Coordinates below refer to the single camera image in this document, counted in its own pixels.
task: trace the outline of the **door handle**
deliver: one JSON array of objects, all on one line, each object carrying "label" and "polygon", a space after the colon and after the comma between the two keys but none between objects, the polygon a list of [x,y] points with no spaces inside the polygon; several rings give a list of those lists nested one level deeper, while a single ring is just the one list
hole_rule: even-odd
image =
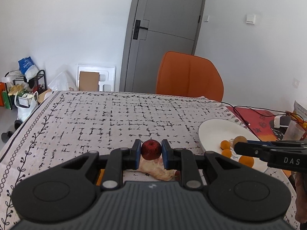
[{"label": "door handle", "polygon": [[135,31],[133,33],[133,39],[134,40],[138,39],[138,37],[139,37],[139,30],[140,29],[148,30],[147,27],[141,27],[140,24],[141,24],[141,20],[135,20]]}]

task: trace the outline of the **electrical cable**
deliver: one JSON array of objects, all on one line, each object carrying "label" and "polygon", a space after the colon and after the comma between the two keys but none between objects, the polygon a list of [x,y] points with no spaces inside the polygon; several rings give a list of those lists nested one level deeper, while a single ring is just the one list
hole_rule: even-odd
[{"label": "electrical cable", "polygon": [[[231,105],[229,103],[226,103],[226,102],[222,102],[223,104],[227,104],[229,106],[232,107],[233,111],[241,118],[242,122],[246,125],[246,127],[261,141],[261,139],[254,133],[254,131],[249,127],[249,123],[242,117],[242,115],[238,112],[238,110],[236,108],[248,108],[254,112],[256,112],[257,114],[263,116],[263,117],[275,117],[275,116],[283,116],[283,115],[296,115],[298,117],[300,117],[303,121],[303,123],[306,123],[306,121],[304,121],[303,117],[301,115],[298,115],[296,113],[286,113],[286,112],[283,112],[283,111],[278,111],[278,110],[271,110],[271,109],[267,109],[267,108],[261,108],[261,107],[253,107],[253,106],[243,106],[243,105]],[[280,112],[282,114],[276,114],[276,115],[263,115],[261,114],[260,112],[254,110],[254,109],[261,109],[261,110],[267,110],[267,111],[273,111],[273,112]]]},{"label": "electrical cable", "polygon": [[230,105],[233,109],[233,111],[241,118],[241,120],[243,121],[243,123],[246,125],[246,127],[251,131],[251,133],[253,133],[258,139],[259,141],[261,141],[261,139],[254,133],[254,131],[249,127],[249,123],[242,117],[242,115],[238,112],[238,110],[232,105],[232,104],[229,104],[229,103],[226,103],[226,102],[222,102],[223,104],[227,104],[227,105]]}]

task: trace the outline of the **patterned tablecloth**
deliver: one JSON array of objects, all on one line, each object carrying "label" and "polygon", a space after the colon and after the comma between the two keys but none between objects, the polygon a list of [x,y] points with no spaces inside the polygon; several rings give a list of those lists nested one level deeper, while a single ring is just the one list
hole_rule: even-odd
[{"label": "patterned tablecloth", "polygon": [[[172,148],[186,147],[202,154],[199,125],[212,118],[242,124],[224,105],[207,99],[148,94],[54,92],[13,135],[0,152],[0,230],[8,230],[19,218],[10,196],[18,182],[89,150],[108,154],[131,147],[136,138]],[[265,172],[288,186],[282,171]],[[152,181],[139,172],[124,172],[124,180]],[[295,229],[296,195],[285,217]]]}]

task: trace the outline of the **wall outlet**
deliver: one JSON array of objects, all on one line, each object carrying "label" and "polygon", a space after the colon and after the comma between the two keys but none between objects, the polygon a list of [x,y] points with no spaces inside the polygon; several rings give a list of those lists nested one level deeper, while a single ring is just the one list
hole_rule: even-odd
[{"label": "wall outlet", "polygon": [[297,89],[298,88],[298,85],[300,84],[300,81],[296,78],[293,78],[293,81],[292,81],[292,86]]},{"label": "wall outlet", "polygon": [[203,21],[208,22],[209,21],[209,15],[204,15],[203,16]]},{"label": "wall outlet", "polygon": [[255,15],[246,15],[247,24],[255,24],[256,16]]}]

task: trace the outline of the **light switch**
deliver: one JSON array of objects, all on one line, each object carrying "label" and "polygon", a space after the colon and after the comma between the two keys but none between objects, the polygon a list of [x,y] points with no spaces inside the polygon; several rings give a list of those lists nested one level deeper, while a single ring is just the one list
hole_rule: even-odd
[{"label": "light switch", "polygon": [[204,21],[204,22],[208,22],[208,21],[209,21],[209,16],[204,15],[203,21]]},{"label": "light switch", "polygon": [[247,24],[255,24],[256,16],[255,15],[246,15]]}]

